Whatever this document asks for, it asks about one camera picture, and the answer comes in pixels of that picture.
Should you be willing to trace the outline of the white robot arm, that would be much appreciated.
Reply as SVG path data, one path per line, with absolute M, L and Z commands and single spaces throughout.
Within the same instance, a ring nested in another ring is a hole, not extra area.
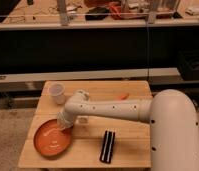
M 150 125 L 151 171 L 199 171 L 199 123 L 190 98 L 174 89 L 152 99 L 91 101 L 76 91 L 57 114 L 61 128 L 79 116 L 108 117 Z

